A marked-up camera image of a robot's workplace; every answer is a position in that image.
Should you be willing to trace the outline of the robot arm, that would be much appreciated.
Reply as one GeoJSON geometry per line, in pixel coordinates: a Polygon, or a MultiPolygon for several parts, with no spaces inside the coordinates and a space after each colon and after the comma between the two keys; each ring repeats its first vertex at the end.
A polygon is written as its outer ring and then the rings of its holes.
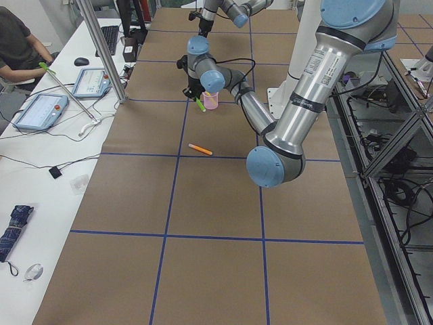
{"type": "Polygon", "coordinates": [[[283,110],[278,118],[258,100],[244,73],[225,68],[210,54],[208,33],[219,10],[237,26],[270,6],[269,1],[205,1],[198,18],[199,33],[187,44],[177,67],[188,76],[184,95],[198,101],[204,92],[227,90],[241,107],[263,144],[250,151],[246,167],[258,186],[272,188],[292,181],[304,171],[302,143],[324,111],[348,61],[361,53],[383,52],[396,41],[398,1],[321,1],[315,36],[307,39],[307,57],[293,90],[281,90],[283,110]]]}
{"type": "Polygon", "coordinates": [[[221,9],[226,16],[238,28],[243,27],[249,17],[268,8],[273,4],[273,0],[251,0],[238,5],[232,0],[206,0],[202,12],[199,14],[199,35],[207,37],[212,30],[214,19],[218,9],[221,9]]]}

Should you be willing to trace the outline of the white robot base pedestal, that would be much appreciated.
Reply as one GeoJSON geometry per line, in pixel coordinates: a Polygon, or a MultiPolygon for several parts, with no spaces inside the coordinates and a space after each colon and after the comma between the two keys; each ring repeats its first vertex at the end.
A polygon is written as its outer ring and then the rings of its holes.
{"type": "Polygon", "coordinates": [[[282,115],[290,95],[297,86],[309,58],[317,45],[315,32],[321,22],[321,2],[318,0],[306,0],[303,3],[302,9],[300,7],[297,8],[297,13],[300,13],[300,25],[287,77],[278,88],[267,89],[269,110],[276,119],[279,119],[282,115]]]}

